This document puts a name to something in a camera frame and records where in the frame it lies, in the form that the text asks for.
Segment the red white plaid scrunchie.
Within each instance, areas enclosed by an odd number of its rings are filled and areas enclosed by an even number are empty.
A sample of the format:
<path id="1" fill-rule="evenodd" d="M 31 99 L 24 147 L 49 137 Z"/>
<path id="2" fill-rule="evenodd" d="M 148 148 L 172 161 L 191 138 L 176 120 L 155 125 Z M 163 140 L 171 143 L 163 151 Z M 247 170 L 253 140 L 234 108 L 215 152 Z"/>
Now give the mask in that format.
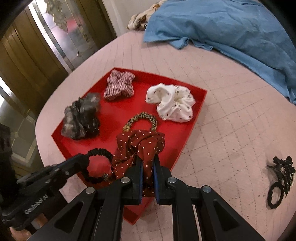
<path id="1" fill-rule="evenodd" d="M 134 95 L 132 85 L 134 78 L 135 75 L 131 72 L 112 70 L 110 76 L 107 78 L 107 88 L 104 91 L 104 98 L 106 100 L 114 100 L 120 96 L 132 97 Z"/>

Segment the white cherry print scrunchie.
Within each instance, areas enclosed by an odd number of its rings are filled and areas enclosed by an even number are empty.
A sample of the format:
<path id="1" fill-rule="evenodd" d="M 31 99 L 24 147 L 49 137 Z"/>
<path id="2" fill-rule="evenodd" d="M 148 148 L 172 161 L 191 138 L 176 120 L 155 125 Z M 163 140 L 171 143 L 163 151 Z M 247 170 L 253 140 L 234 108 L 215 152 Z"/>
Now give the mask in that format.
<path id="1" fill-rule="evenodd" d="M 147 90 L 145 102 L 157 105 L 156 110 L 162 120 L 178 123 L 185 123 L 193 118 L 193 106 L 196 103 L 188 88 L 163 83 Z"/>

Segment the stained glass wooden door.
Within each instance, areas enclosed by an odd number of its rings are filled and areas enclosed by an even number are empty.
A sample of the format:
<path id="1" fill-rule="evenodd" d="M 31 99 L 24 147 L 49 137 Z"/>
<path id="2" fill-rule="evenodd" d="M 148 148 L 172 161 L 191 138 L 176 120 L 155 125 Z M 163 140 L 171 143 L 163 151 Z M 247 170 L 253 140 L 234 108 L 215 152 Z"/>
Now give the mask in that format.
<path id="1" fill-rule="evenodd" d="M 1 124 L 17 177 L 43 167 L 35 124 L 46 101 L 116 37 L 102 1 L 30 1 L 1 39 Z"/>

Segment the blue cloth sheet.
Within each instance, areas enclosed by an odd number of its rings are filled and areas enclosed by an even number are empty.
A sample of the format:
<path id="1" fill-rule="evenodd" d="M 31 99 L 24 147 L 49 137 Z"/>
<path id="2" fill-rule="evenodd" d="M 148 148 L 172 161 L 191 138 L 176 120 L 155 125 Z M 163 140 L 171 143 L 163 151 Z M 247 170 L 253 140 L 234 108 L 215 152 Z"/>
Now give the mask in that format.
<path id="1" fill-rule="evenodd" d="M 167 1 L 151 16 L 144 41 L 217 50 L 295 103 L 295 46 L 259 2 Z"/>

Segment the red polka dot scrunchie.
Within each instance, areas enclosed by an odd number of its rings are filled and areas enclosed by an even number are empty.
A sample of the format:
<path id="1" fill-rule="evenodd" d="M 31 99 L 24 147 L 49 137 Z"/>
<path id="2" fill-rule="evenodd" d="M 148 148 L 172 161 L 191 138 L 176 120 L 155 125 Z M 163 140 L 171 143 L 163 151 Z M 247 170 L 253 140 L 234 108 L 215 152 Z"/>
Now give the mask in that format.
<path id="1" fill-rule="evenodd" d="M 154 197 L 153 163 L 154 157 L 165 147 L 165 134 L 157 131 L 133 130 L 116 136 L 117 149 L 111 162 L 108 180 L 114 181 L 127 175 L 129 168 L 135 165 L 136 157 L 143 163 L 144 197 Z"/>

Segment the red tray box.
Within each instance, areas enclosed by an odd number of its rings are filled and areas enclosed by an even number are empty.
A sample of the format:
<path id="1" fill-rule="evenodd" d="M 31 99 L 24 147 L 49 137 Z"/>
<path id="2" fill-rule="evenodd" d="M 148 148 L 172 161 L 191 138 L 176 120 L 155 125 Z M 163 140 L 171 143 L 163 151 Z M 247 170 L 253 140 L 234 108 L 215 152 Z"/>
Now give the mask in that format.
<path id="1" fill-rule="evenodd" d="M 106 101 L 103 98 L 104 90 L 107 87 L 107 78 L 114 69 L 120 72 L 128 71 L 135 75 L 135 79 L 132 83 L 134 88 L 134 95 L 132 97 L 119 97 L 113 101 Z M 72 140 L 61 135 L 63 126 L 63 121 L 61 121 L 52 133 L 54 142 L 66 159 L 69 159 L 78 153 L 85 154 L 88 150 L 94 148 L 105 148 L 114 153 L 117 147 L 115 140 L 116 135 L 122 131 L 123 126 L 132 116 L 145 111 L 157 117 L 157 131 L 165 134 L 165 148 L 159 154 L 159 160 L 162 166 L 167 167 L 171 171 L 177 163 L 181 152 L 191 135 L 194 124 L 204 103 L 207 90 L 148 72 L 118 67 L 113 68 L 112 70 L 107 72 L 106 75 L 98 80 L 98 82 L 84 94 L 84 96 L 86 96 L 87 93 L 99 93 L 101 95 L 100 109 L 96 114 L 100 122 L 99 135 L 79 141 Z M 185 86 L 191 91 L 191 94 L 196 101 L 193 106 L 193 118 L 191 121 L 186 123 L 176 123 L 167 120 L 163 121 L 159 118 L 155 105 L 145 102 L 148 88 L 159 83 Z M 88 167 L 91 175 L 94 174 L 94 176 L 98 176 L 103 170 L 107 171 L 107 167 L 109 167 L 110 164 L 108 164 L 106 159 L 99 157 L 93 159 L 94 161 L 91 161 L 91 164 Z M 142 203 L 139 206 L 126 206 L 123 211 L 124 219 L 131 225 L 134 225 L 151 202 L 152 198 L 143 198 Z"/>

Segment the black flower hair clip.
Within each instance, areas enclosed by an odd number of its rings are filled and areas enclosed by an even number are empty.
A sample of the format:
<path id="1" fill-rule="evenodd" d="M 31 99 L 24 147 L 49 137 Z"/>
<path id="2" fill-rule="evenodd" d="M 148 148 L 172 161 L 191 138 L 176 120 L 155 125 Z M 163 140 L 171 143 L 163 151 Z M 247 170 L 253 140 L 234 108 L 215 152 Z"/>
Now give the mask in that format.
<path id="1" fill-rule="evenodd" d="M 267 165 L 274 171 L 278 178 L 278 182 L 281 183 L 283 188 L 283 193 L 288 195 L 291 187 L 294 184 L 295 177 L 295 167 L 293 166 L 293 161 L 291 156 L 287 156 L 286 159 L 280 159 L 277 156 L 273 158 L 274 166 Z"/>

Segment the brown white floral blanket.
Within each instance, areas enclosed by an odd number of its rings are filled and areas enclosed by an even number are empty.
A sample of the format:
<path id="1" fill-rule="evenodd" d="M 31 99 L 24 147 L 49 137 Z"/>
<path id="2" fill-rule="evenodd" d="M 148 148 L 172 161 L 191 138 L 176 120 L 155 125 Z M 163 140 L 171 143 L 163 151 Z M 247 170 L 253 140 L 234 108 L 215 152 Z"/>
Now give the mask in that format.
<path id="1" fill-rule="evenodd" d="M 142 13 L 135 14 L 128 22 L 127 29 L 129 31 L 144 31 L 148 25 L 151 16 L 161 7 L 167 0 L 159 1 L 153 4 L 150 8 L 146 9 Z"/>

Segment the grey organza scrunchie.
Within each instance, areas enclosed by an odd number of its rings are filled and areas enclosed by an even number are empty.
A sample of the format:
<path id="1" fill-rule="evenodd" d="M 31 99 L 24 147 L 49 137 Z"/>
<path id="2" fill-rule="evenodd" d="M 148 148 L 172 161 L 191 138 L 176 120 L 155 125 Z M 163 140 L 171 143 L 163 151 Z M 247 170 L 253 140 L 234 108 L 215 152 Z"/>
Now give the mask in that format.
<path id="1" fill-rule="evenodd" d="M 100 122 L 96 116 L 100 108 L 100 95 L 88 93 L 64 110 L 61 135 L 73 140 L 92 138 L 99 134 Z"/>

